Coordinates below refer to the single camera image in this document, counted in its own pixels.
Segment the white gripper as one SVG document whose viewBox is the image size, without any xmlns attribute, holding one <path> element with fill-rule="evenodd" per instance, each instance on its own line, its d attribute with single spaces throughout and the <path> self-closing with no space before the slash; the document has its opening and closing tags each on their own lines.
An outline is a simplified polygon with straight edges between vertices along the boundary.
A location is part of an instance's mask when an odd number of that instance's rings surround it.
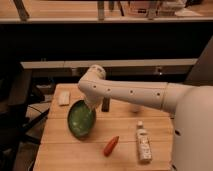
<svg viewBox="0 0 213 171">
<path fill-rule="evenodd" d="M 102 98 L 99 96 L 86 95 L 84 97 L 84 102 L 91 110 L 93 110 L 96 109 L 102 103 Z M 110 99 L 104 98 L 101 111 L 109 112 L 109 108 L 110 108 Z"/>
</svg>

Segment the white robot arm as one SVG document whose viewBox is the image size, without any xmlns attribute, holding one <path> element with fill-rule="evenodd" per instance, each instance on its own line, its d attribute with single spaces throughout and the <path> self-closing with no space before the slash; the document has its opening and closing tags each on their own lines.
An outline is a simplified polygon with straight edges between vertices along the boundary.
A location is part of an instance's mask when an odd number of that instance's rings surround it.
<svg viewBox="0 0 213 171">
<path fill-rule="evenodd" d="M 172 114 L 171 171 L 213 171 L 213 86 L 109 81 L 104 68 L 93 65 L 78 88 L 91 108 L 111 98 Z"/>
</svg>

